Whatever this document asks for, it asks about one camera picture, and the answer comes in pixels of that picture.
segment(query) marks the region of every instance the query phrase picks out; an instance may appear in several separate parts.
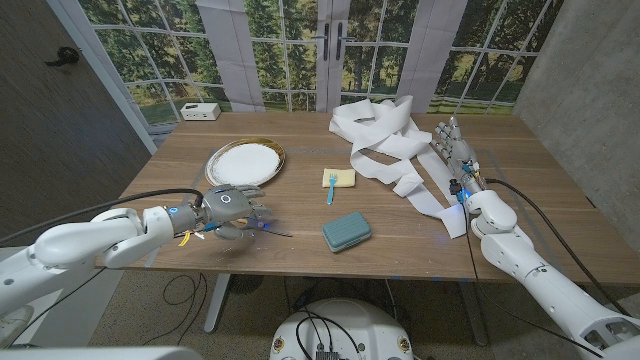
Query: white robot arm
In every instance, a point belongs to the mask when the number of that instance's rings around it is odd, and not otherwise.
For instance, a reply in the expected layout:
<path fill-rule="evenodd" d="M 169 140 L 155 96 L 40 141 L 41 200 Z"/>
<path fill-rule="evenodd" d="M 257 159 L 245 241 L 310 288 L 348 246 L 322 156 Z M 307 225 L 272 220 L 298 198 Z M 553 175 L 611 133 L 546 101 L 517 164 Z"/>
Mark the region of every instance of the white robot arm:
<path fill-rule="evenodd" d="M 112 209 L 91 222 L 53 227 L 35 244 L 0 262 L 0 319 L 63 288 L 71 277 L 86 274 L 88 278 L 96 256 L 101 256 L 108 268 L 127 266 L 200 224 L 216 223 L 218 237 L 239 239 L 249 230 L 230 221 L 270 212 L 252 202 L 259 196 L 264 192 L 255 186 L 221 185 L 204 195 L 202 206 L 156 206 L 145 209 L 142 220 L 133 209 Z"/>
<path fill-rule="evenodd" d="M 583 359 L 632 359 L 640 351 L 640 320 L 611 311 L 544 260 L 518 227 L 513 209 L 488 190 L 475 153 L 462 140 L 455 117 L 436 131 L 441 151 L 454 174 L 452 193 L 468 212 L 482 254 L 491 264 L 520 282 L 567 336 L 590 349 L 576 347 Z"/>

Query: gold-rimmed plate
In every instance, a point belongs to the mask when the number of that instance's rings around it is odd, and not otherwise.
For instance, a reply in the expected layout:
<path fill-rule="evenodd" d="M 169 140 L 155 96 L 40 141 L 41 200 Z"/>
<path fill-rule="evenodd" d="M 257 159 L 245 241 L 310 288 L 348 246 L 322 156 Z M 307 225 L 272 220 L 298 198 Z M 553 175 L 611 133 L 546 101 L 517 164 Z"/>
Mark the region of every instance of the gold-rimmed plate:
<path fill-rule="evenodd" d="M 255 185 L 271 180 L 284 164 L 284 149 L 266 138 L 234 141 L 207 161 L 205 174 L 213 186 Z"/>

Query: window pane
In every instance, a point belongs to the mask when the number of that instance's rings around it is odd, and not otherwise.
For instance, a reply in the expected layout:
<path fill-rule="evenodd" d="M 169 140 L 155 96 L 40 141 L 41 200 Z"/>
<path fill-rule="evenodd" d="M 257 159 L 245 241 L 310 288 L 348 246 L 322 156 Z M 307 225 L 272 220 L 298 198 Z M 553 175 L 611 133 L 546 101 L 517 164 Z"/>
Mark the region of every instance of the window pane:
<path fill-rule="evenodd" d="M 287 45 L 289 83 L 294 90 L 316 88 L 316 45 Z"/>
<path fill-rule="evenodd" d="M 346 47 L 342 71 L 342 91 L 367 92 L 373 50 L 373 46 Z"/>
<path fill-rule="evenodd" d="M 133 25 L 165 29 L 158 7 L 153 0 L 127 0 L 123 1 L 123 4 Z"/>
<path fill-rule="evenodd" d="M 485 53 L 480 60 L 465 98 L 476 100 L 491 100 L 498 91 L 500 84 L 509 72 L 515 57 L 505 54 Z"/>
<path fill-rule="evenodd" d="M 511 0 L 507 3 L 489 47 L 518 51 L 542 11 L 546 0 Z"/>
<path fill-rule="evenodd" d="M 558 16 L 558 12 L 560 11 L 560 7 L 562 7 L 563 0 L 554 0 L 549 4 L 547 11 L 544 13 L 542 20 L 538 24 L 538 27 L 533 32 L 533 37 L 527 44 L 527 51 L 539 52 L 540 48 L 542 48 L 542 43 L 549 35 L 549 30 L 551 30 L 551 25 L 556 20 Z"/>
<path fill-rule="evenodd" d="M 451 51 L 444 65 L 436 95 L 459 98 L 478 60 L 477 52 Z"/>
<path fill-rule="evenodd" d="M 263 92 L 262 100 L 267 111 L 289 111 L 285 93 Z"/>
<path fill-rule="evenodd" d="M 287 39 L 309 40 L 318 27 L 318 3 L 315 0 L 283 0 L 284 29 Z"/>
<path fill-rule="evenodd" d="M 96 30 L 124 82 L 155 79 L 156 75 L 138 39 L 129 30 Z"/>
<path fill-rule="evenodd" d="M 513 109 L 513 105 L 496 105 L 493 104 L 487 111 L 489 115 L 511 115 L 511 110 Z"/>
<path fill-rule="evenodd" d="M 167 90 L 169 90 L 171 100 L 173 100 L 173 105 L 175 105 L 178 113 L 180 113 L 180 109 L 182 109 L 184 104 L 188 102 L 200 102 L 196 89 L 191 85 L 179 82 L 165 82 L 164 85 L 167 87 Z"/>
<path fill-rule="evenodd" d="M 381 102 L 383 102 L 385 100 L 394 101 L 394 99 L 392 99 L 392 98 L 386 98 L 386 97 L 381 97 L 381 96 L 372 96 L 372 97 L 369 98 L 369 100 L 374 104 L 380 104 Z"/>
<path fill-rule="evenodd" d="M 204 33 L 195 1 L 160 0 L 160 8 L 173 31 Z"/>
<path fill-rule="evenodd" d="M 400 75 L 407 56 L 407 48 L 380 46 L 376 57 L 371 92 L 376 94 L 395 94 L 398 92 Z"/>
<path fill-rule="evenodd" d="M 178 46 L 195 82 L 222 84 L 209 40 L 199 37 L 177 36 Z"/>
<path fill-rule="evenodd" d="M 469 0 L 453 46 L 482 47 L 502 0 Z"/>
<path fill-rule="evenodd" d="M 186 79 L 187 74 L 169 35 L 158 33 L 142 33 L 140 35 L 163 78 Z"/>
<path fill-rule="evenodd" d="M 458 109 L 458 114 L 484 114 L 489 104 L 475 104 L 463 102 Z"/>
<path fill-rule="evenodd" d="M 287 75 L 284 71 L 282 44 L 253 42 L 260 86 L 267 89 L 286 89 Z"/>
<path fill-rule="evenodd" d="M 380 40 L 409 43 L 419 2 L 419 0 L 387 2 Z"/>
<path fill-rule="evenodd" d="M 500 93 L 496 97 L 496 101 L 500 102 L 515 102 L 520 94 L 520 90 L 524 85 L 524 81 L 533 67 L 533 62 L 536 60 L 535 56 L 523 56 L 518 59 L 518 64 L 513 68 L 507 82 L 500 90 Z"/>
<path fill-rule="evenodd" d="M 293 93 L 291 94 L 291 102 L 293 104 L 293 111 L 316 111 L 315 93 Z"/>
<path fill-rule="evenodd" d="M 247 12 L 249 33 L 252 37 L 282 37 L 278 0 L 247 0 L 244 2 L 244 8 Z"/>
<path fill-rule="evenodd" d="M 221 111 L 232 111 L 231 104 L 223 88 L 213 86 L 198 86 L 200 96 L 204 102 L 217 102 Z"/>
<path fill-rule="evenodd" d="M 160 84 L 127 86 L 149 125 L 178 121 Z"/>
<path fill-rule="evenodd" d="M 444 99 L 433 99 L 429 104 L 429 110 L 427 110 L 430 114 L 453 114 L 458 107 L 457 101 L 450 101 Z"/>
<path fill-rule="evenodd" d="M 362 101 L 366 99 L 366 96 L 350 96 L 350 95 L 342 95 L 340 97 L 340 105 L 351 104 L 354 102 Z"/>
<path fill-rule="evenodd" d="M 352 0 L 347 36 L 355 37 L 355 41 L 376 41 L 381 12 L 382 0 Z"/>
<path fill-rule="evenodd" d="M 124 16 L 116 0 L 80 0 L 87 18 L 95 25 L 124 25 Z"/>

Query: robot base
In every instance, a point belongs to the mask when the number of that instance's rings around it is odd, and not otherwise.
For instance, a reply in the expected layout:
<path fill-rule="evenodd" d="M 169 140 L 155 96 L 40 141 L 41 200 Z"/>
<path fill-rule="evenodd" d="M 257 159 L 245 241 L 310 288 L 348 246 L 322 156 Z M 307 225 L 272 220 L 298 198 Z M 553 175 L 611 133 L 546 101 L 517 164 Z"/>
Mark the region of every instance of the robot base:
<path fill-rule="evenodd" d="M 391 316 L 377 307 L 354 299 L 334 298 L 317 301 L 307 306 L 307 310 L 340 324 L 355 340 L 360 349 L 361 359 L 366 360 L 412 360 L 413 353 L 409 337 L 402 326 Z M 306 360 L 296 339 L 298 323 L 309 316 L 306 312 L 296 312 L 280 325 L 271 343 L 271 360 Z M 353 343 L 334 324 L 327 322 L 333 339 L 333 351 L 329 354 L 329 334 L 322 320 L 313 319 L 320 339 L 324 344 L 324 357 L 316 357 L 320 342 L 311 324 L 306 320 L 300 325 L 299 335 L 302 345 L 313 359 L 358 359 Z"/>

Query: wooden table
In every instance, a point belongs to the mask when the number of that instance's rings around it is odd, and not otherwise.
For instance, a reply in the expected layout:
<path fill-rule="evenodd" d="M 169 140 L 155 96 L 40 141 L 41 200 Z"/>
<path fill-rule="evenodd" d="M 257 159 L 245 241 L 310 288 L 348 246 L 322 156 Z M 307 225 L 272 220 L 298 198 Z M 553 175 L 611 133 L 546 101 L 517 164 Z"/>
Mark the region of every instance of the wooden table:
<path fill-rule="evenodd" d="M 330 114 L 223 113 L 214 122 L 182 122 L 138 174 L 123 195 L 162 188 L 210 185 L 203 176 L 209 156 L 225 144 L 248 137 L 267 137 L 286 152 L 280 173 L 263 185 L 261 202 L 279 219 L 277 227 L 292 238 L 259 233 L 255 238 L 224 241 L 207 233 L 206 241 L 180 239 L 163 246 L 153 261 L 144 258 L 130 269 L 202 270 L 221 273 L 312 275 L 399 279 L 468 280 L 474 277 L 467 240 L 450 239 L 438 219 L 419 214 L 377 180 L 357 175 L 354 188 L 335 191 L 326 204 L 321 187 L 324 168 L 350 168 L 351 144 L 328 131 Z M 433 131 L 445 115 L 415 115 L 418 127 Z M 569 175 L 523 122 L 513 116 L 459 116 L 464 138 L 478 153 L 485 177 L 508 181 L 535 201 L 555 224 L 584 264 L 603 284 L 640 284 L 635 252 L 595 209 Z M 372 153 L 379 161 L 386 156 Z M 446 204 L 431 178 L 415 162 L 429 190 Z M 492 186 L 518 214 L 537 251 L 569 278 L 586 283 L 539 216 L 500 185 Z M 167 195 L 130 203 L 139 211 L 183 202 Z M 333 254 L 321 234 L 324 223 L 360 211 L 373 230 L 366 242 Z M 490 265 L 472 236 L 473 253 L 482 280 L 511 281 Z"/>

